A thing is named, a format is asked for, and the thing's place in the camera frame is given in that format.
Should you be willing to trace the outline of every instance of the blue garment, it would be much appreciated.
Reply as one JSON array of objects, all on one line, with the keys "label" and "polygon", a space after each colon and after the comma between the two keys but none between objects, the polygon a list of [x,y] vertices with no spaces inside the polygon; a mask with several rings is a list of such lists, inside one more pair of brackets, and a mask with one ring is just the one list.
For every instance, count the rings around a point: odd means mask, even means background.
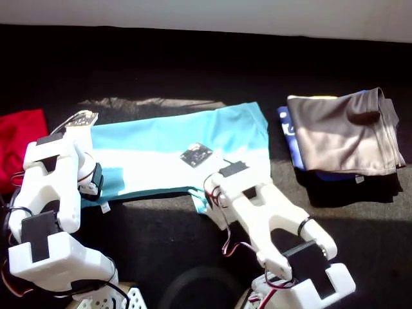
[{"label": "blue garment", "polygon": [[[283,134],[285,135],[286,142],[289,146],[290,155],[292,157],[292,164],[294,167],[305,171],[301,152],[299,150],[299,145],[297,144],[297,139],[295,136],[295,128],[292,122],[292,117],[290,116],[289,109],[287,106],[281,106],[277,109],[277,113],[281,120]],[[336,182],[339,180],[354,179],[354,174],[337,174],[337,173],[325,173],[325,172],[316,172],[316,175],[326,182]]]},{"label": "blue garment", "polygon": [[[93,126],[93,156],[103,168],[102,195],[96,203],[166,192],[189,192],[205,212],[203,181],[226,166],[223,158],[245,161],[270,174],[267,121],[257,103],[214,111]],[[191,144],[214,151],[193,168],[180,155]]]}]

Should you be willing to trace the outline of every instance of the folded gray shirt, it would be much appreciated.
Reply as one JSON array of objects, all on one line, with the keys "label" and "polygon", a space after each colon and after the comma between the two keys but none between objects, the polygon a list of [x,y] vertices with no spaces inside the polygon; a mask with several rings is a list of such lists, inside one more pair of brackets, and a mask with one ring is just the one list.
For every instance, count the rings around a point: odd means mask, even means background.
[{"label": "folded gray shirt", "polygon": [[399,122],[380,88],[343,97],[288,97],[306,170],[387,175],[405,166]]}]

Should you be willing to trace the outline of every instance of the dark fabric surface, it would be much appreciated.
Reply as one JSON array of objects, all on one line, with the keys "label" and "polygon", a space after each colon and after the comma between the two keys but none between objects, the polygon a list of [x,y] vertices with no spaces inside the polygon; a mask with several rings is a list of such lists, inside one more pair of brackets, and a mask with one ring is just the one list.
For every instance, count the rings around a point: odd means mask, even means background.
[{"label": "dark fabric surface", "polygon": [[[331,234],[357,284],[357,292],[334,308],[408,307],[410,166],[398,171],[404,192],[393,203],[334,207],[341,196],[329,194],[330,207],[315,208],[295,177],[276,108],[289,94],[340,96],[380,86],[400,117],[399,147],[410,164],[411,77],[405,72],[412,46],[115,28],[0,26],[0,34],[1,114],[43,108],[51,129],[84,108],[107,124],[257,101],[269,122],[275,184]],[[76,237],[112,257],[120,279],[136,281],[149,308],[231,308],[262,271],[246,249],[222,257],[225,233],[197,215],[188,196],[111,208],[105,215],[98,207],[83,210]],[[247,239],[238,225],[233,229],[234,240]],[[281,250],[295,243],[286,233],[273,237]],[[176,292],[182,281],[186,286]],[[14,299],[3,285],[0,296],[14,308],[37,301],[36,295]],[[53,302],[47,307],[64,304]]]}]

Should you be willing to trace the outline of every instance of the red cloth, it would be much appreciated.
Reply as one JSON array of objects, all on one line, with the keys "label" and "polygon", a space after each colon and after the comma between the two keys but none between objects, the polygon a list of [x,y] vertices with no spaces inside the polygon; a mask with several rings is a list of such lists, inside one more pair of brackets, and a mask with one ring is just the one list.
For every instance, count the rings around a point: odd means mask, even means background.
[{"label": "red cloth", "polygon": [[20,111],[0,117],[0,193],[15,188],[10,177],[23,170],[27,145],[48,134],[43,110]]}]

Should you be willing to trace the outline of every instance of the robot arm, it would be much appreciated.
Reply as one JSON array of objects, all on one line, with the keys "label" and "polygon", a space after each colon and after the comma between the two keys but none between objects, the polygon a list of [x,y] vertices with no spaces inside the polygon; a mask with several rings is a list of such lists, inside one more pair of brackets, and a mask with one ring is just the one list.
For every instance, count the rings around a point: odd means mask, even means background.
[{"label": "robot arm", "polygon": [[88,152],[96,119],[28,145],[23,184],[8,221],[19,244],[8,249],[8,260],[12,275],[51,293],[77,291],[77,300],[115,299],[121,308],[122,297],[106,285],[118,284],[114,262],[70,235],[80,227],[80,197],[96,200],[101,192],[102,169]]},{"label": "robot arm", "polygon": [[[274,299],[277,304],[282,304],[280,308],[324,308],[355,290],[347,268],[328,262],[337,255],[336,244],[330,235],[305,210],[293,205],[269,176],[262,177],[243,162],[236,162],[212,174],[205,181],[205,190],[214,193],[207,214],[221,229],[226,227],[226,221],[238,220],[248,233],[262,267],[283,280],[308,279],[288,292],[276,294]],[[274,229],[295,234],[303,238],[306,245],[281,254],[270,237]],[[328,297],[322,298],[306,276],[308,272],[304,269],[314,267],[311,259],[318,263],[316,271],[322,272],[321,276],[327,277],[333,286],[333,293]],[[271,289],[266,283],[264,286],[266,292]]]}]

